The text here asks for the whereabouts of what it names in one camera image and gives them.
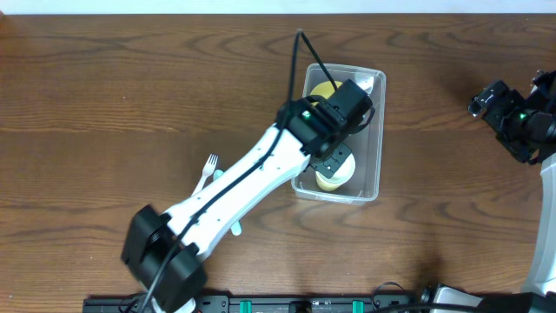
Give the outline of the yellow cup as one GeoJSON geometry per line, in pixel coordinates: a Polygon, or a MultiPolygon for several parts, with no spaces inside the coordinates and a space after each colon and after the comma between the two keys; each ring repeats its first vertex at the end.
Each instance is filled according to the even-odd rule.
{"type": "Polygon", "coordinates": [[[334,176],[330,178],[326,178],[320,172],[315,173],[315,179],[319,188],[324,191],[337,190],[340,186],[342,186],[345,183],[345,180],[343,178],[334,177],[334,176]]]}

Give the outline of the white cup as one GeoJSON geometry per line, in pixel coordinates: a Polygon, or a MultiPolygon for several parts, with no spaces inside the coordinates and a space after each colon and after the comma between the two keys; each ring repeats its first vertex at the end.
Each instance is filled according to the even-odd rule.
{"type": "Polygon", "coordinates": [[[334,173],[334,177],[343,178],[345,183],[351,179],[354,174],[355,170],[355,160],[354,156],[350,154],[347,157],[347,160],[343,163],[343,165],[334,173]]]}

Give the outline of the yellow bowl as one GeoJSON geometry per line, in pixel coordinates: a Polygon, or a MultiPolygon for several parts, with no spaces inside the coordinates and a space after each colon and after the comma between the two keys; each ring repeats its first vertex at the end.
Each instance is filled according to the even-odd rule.
{"type": "Polygon", "coordinates": [[[309,93],[310,96],[321,96],[325,98],[330,98],[336,92],[336,88],[331,82],[326,81],[317,84],[309,93]]]}

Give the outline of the white plastic fork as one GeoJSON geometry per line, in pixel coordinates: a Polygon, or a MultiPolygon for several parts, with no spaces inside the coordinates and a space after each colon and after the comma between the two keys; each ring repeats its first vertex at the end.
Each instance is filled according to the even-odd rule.
{"type": "Polygon", "coordinates": [[[214,174],[218,161],[219,161],[218,155],[216,154],[209,155],[207,162],[203,166],[201,178],[199,179],[192,195],[197,194],[204,188],[205,183],[207,182],[209,177],[214,174]]]}

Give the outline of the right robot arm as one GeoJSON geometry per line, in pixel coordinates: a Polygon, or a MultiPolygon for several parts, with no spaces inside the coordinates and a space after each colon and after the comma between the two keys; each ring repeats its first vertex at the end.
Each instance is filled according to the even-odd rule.
{"type": "Polygon", "coordinates": [[[533,260],[520,293],[475,296],[446,285],[422,293],[419,312],[555,311],[555,73],[538,71],[528,96],[499,80],[469,104],[518,162],[540,165],[542,208],[533,260]]]}

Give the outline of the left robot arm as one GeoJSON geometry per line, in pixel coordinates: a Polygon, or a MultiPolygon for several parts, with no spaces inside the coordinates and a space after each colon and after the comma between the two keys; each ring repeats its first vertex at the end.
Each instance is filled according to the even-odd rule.
{"type": "Polygon", "coordinates": [[[370,96],[352,80],[330,97],[289,99],[256,145],[218,179],[162,214],[149,205],[137,211],[122,261],[147,290],[138,311],[152,303],[163,312],[184,308],[202,291],[202,263],[231,226],[309,165],[327,161],[373,114],[370,96]]]}

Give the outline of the clear plastic container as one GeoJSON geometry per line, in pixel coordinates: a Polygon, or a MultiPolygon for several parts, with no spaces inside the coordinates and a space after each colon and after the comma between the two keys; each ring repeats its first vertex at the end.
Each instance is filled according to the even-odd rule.
{"type": "Polygon", "coordinates": [[[354,174],[346,183],[337,190],[322,190],[317,184],[314,169],[309,167],[291,180],[291,186],[301,198],[363,205],[379,194],[387,77],[380,70],[353,65],[328,63],[326,68],[336,82],[351,80],[365,90],[375,113],[366,129],[344,141],[355,160],[354,174]]]}

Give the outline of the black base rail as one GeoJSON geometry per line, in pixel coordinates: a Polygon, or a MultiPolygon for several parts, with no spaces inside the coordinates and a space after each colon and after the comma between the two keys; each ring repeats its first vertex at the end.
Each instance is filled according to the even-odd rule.
{"type": "MultiPolygon", "coordinates": [[[[90,297],[83,301],[83,313],[137,312],[141,295],[125,297],[90,297]]],[[[184,313],[359,313],[373,312],[387,306],[409,304],[413,296],[379,294],[373,297],[238,297],[200,296],[181,309],[184,313]]]]}

